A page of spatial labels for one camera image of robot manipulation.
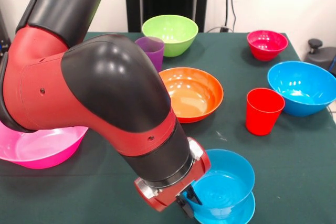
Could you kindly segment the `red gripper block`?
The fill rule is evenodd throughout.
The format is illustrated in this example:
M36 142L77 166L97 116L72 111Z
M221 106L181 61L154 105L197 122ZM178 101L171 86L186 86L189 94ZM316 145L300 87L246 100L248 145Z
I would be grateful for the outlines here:
M211 167L205 150L200 145L190 145L193 163L190 170L179 181L171 186L158 189L146 184L142 178L134 181L135 188L145 202L157 211L163 211L166 207L176 201L182 211L191 219L194 218L194 211L189 203L202 206L194 188L190 185L193 181L199 180ZM185 198L179 196L185 190Z

